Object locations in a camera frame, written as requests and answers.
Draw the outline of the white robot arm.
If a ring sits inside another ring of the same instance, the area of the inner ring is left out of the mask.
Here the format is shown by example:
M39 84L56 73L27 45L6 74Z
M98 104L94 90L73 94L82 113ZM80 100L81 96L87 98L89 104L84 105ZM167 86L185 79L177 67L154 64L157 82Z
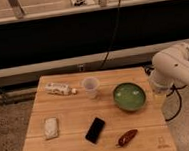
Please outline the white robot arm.
M181 42L162 49L152 58L153 70L148 76L155 106L161 108L166 93L175 81L189 87L189 44Z

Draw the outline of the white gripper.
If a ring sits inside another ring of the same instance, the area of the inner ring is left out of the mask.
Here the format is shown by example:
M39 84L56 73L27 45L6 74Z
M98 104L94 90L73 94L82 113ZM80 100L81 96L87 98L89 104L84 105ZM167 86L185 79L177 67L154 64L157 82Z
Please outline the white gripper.
M166 100L167 89L154 82L150 83L150 87L153 91L154 107L160 109Z

